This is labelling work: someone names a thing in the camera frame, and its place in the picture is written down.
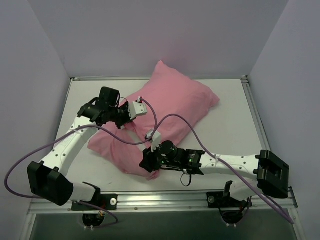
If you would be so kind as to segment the pink rose-print pillowcase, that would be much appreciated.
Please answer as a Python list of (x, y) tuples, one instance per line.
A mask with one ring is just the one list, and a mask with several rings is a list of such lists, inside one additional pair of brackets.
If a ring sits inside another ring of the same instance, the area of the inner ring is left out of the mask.
[[(150, 103), (147, 114), (137, 117), (125, 127), (135, 131), (141, 139), (153, 129), (155, 120), (160, 121), (169, 114), (182, 116), (167, 118), (158, 128), (162, 141), (172, 141), (178, 145), (191, 131), (188, 124), (195, 126), (212, 107), (218, 104), (219, 97), (206, 85), (192, 80), (174, 68), (159, 61), (150, 80), (137, 92), (127, 96), (129, 102), (143, 97)], [(147, 172), (139, 166), (143, 160), (143, 146), (125, 142), (124, 132), (109, 122), (103, 126), (109, 131), (99, 130), (88, 142), (88, 149), (113, 163), (125, 174), (137, 175), (147, 180), (156, 179), (159, 171)]]

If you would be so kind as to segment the white pillow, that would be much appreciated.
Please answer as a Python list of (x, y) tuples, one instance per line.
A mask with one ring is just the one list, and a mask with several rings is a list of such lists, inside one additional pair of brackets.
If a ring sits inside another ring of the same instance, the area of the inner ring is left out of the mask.
[(135, 146), (145, 146), (146, 148), (151, 146), (151, 143), (145, 141), (144, 137), (141, 139), (140, 136), (134, 131), (124, 126), (121, 129), (123, 131), (124, 137), (123, 140), (128, 143), (135, 144)]

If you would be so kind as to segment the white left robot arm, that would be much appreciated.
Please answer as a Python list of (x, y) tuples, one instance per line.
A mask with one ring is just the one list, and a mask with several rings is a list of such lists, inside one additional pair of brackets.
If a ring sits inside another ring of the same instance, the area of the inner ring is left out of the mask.
[(77, 113), (66, 138), (59, 141), (40, 162), (31, 162), (27, 175), (31, 192), (58, 206), (68, 201), (83, 202), (90, 210), (101, 203), (99, 187), (67, 179), (69, 169), (81, 149), (97, 130), (108, 122), (121, 128), (134, 119), (134, 103), (126, 101), (118, 105), (120, 93), (116, 89), (102, 87), (98, 97), (84, 104)]

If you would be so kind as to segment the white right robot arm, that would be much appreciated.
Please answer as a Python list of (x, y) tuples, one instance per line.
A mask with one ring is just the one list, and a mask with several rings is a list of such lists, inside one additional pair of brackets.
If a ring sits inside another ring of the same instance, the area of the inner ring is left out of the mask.
[(188, 175), (236, 175), (244, 185), (233, 182), (222, 193), (223, 203), (230, 207), (260, 193), (276, 199), (288, 197), (290, 167), (269, 150), (257, 155), (219, 155), (178, 148), (167, 140), (142, 154), (139, 166), (149, 173), (163, 169)]

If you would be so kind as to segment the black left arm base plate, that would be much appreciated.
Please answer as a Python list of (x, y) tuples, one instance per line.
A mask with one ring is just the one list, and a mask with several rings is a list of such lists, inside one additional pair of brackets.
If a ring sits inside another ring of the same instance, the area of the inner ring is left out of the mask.
[[(100, 207), (102, 209), (113, 211), (117, 209), (118, 195), (115, 193), (102, 193), (97, 198), (88, 202), (90, 205)], [(71, 206), (72, 211), (95, 211), (96, 208), (87, 206), (82, 203), (73, 201)]]

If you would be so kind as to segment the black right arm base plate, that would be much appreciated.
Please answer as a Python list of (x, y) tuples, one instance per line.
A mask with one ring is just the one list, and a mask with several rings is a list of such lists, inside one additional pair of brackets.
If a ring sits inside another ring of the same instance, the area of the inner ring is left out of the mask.
[(238, 208), (240, 210), (251, 207), (252, 203), (249, 198), (247, 200), (236, 200), (228, 196), (224, 196), (223, 191), (214, 191), (206, 193), (207, 206), (211, 209), (227, 209), (227, 208)]

